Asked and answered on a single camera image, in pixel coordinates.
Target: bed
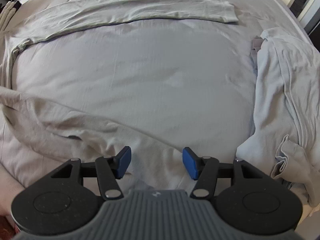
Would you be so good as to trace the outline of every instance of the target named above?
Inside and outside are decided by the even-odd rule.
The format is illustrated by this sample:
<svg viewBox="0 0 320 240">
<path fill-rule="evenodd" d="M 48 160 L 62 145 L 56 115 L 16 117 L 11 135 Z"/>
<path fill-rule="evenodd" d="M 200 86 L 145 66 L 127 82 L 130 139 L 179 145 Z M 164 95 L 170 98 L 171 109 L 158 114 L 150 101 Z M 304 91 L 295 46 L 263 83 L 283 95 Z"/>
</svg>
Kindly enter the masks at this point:
<svg viewBox="0 0 320 240">
<path fill-rule="evenodd" d="M 47 8 L 73 1 L 78 0 L 20 0 L 22 6 L 6 31 Z M 107 118 L 125 127 L 124 134 L 134 131 L 143 135 L 127 142 L 112 137 L 108 155 L 124 143 L 135 151 L 142 143 L 156 141 L 166 154 L 159 156 L 151 146 L 144 149 L 148 155 L 137 159 L 119 182 L 124 193 L 131 188 L 183 188 L 189 192 L 194 182 L 178 161 L 184 147 L 230 163 L 239 145 L 254 134 L 257 75 L 250 56 L 252 40 L 263 30 L 281 27 L 310 44 L 280 0 L 225 1 L 234 6 L 237 23 L 142 19 L 27 46 L 13 64 L 10 88 Z M 0 162 L 25 187 L 74 157 L 57 145 L 52 155 L 30 148 L 17 139 L 3 115 L 0 142 Z M 79 156 L 83 161 L 97 157 Z M 85 185 L 97 193 L 95 181 L 88 179 Z M 314 208 L 308 205 L 304 186 L 296 184 L 292 190 L 304 204 L 302 218 L 307 217 Z"/>
</svg>

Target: mattress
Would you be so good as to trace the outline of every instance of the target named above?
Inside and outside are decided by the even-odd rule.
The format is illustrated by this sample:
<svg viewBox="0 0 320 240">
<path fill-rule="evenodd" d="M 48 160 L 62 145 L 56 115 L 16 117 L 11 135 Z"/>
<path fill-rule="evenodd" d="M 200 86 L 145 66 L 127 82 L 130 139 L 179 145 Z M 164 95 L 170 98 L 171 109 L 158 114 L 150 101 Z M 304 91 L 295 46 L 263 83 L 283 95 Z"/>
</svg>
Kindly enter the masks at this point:
<svg viewBox="0 0 320 240">
<path fill-rule="evenodd" d="M 7 30 L 73 0 L 20 1 Z M 273 27 L 309 39 L 280 0 L 227 1 L 238 24 L 149 19 L 32 45 L 14 63 L 12 89 L 107 117 L 179 151 L 189 146 L 232 162 L 254 131 L 252 39 Z M 3 116 L 0 126 L 0 161 L 24 186 L 61 164 L 19 143 Z M 87 187 L 96 191 L 92 181 Z"/>
</svg>

